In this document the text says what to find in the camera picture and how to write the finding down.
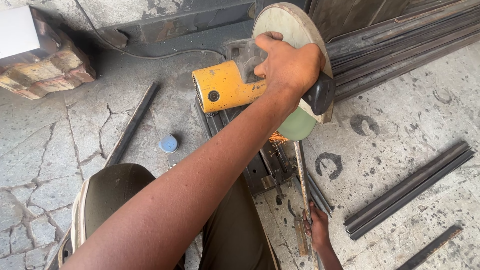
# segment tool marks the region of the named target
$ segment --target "power cord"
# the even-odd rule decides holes
[[[187,53],[187,52],[194,52],[194,51],[199,51],[199,52],[210,52],[210,53],[214,53],[216,55],[219,55],[221,56],[221,58],[223,59],[223,61],[226,61],[225,59],[225,56],[217,51],[214,51],[214,50],[209,50],[209,49],[188,49],[188,50],[183,50],[183,51],[177,51],[175,53],[172,53],[172,54],[167,54],[167,55],[162,55],[162,56],[142,56],[142,55],[136,55],[136,54],[133,54],[133,53],[130,53],[130,52],[127,52],[123,49],[120,49],[120,48],[117,48],[115,47],[113,44],[111,44],[110,42],[108,42],[108,40],[106,40],[105,38],[103,38],[100,33],[95,29],[95,27],[93,26],[93,23],[92,21],[90,20],[90,18],[88,17],[87,13],[85,12],[85,10],[83,9],[82,5],[80,5],[80,3],[78,2],[78,0],[74,0],[75,1],[75,4],[77,5],[77,7],[80,9],[80,11],[82,12],[82,14],[84,15],[85,19],[87,20],[88,24],[90,25],[90,27],[93,29],[93,32],[95,33],[95,35],[101,40],[103,41],[104,43],[108,44],[109,46],[112,47],[112,49],[116,49],[117,51],[121,51],[127,55],[130,55],[130,56],[133,56],[133,57],[137,57],[137,58],[142,58],[142,59],[150,59],[150,60],[156,60],[156,59],[164,59],[164,58],[168,58],[168,57],[172,57],[172,56],[175,56],[175,55],[179,55],[179,54],[182,54],[182,53]]]

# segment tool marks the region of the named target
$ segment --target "saw handle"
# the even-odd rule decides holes
[[[310,105],[313,114],[324,114],[335,96],[335,80],[320,72],[317,81],[301,97]]]

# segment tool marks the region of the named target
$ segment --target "stone floor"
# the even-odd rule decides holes
[[[130,48],[152,55],[173,48],[224,51],[251,28],[250,21]],[[0,270],[43,268],[70,225],[82,182],[102,168],[152,81],[160,91],[122,162],[139,163],[159,176],[204,143],[190,72],[215,63],[215,56],[204,53],[144,61],[104,51],[93,60],[98,79],[77,89],[39,100],[0,89]],[[479,88],[476,43],[337,105],[332,122],[317,125],[304,140],[307,168],[335,208],[330,237],[345,269],[396,269],[453,224],[463,232],[421,269],[480,269],[478,158],[358,241],[342,225],[459,140],[478,150]],[[157,146],[168,133],[180,141],[170,155]],[[286,150],[291,153],[291,144]],[[299,215],[300,194],[293,187],[283,190]],[[277,206],[275,195],[254,199],[282,269],[312,269],[309,258],[298,255],[288,204]],[[198,266],[201,242],[198,236],[187,250],[188,269]]]

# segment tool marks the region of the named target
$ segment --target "yellow motor housing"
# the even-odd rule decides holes
[[[193,84],[202,110],[213,112],[250,104],[266,89],[265,80],[242,81],[233,60],[192,72]]]

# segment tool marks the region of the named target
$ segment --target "concrete wall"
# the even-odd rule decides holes
[[[128,24],[145,19],[166,19],[223,9],[253,0],[79,0],[96,28]],[[35,7],[73,30],[89,30],[73,0],[2,0],[0,11],[24,5]]]

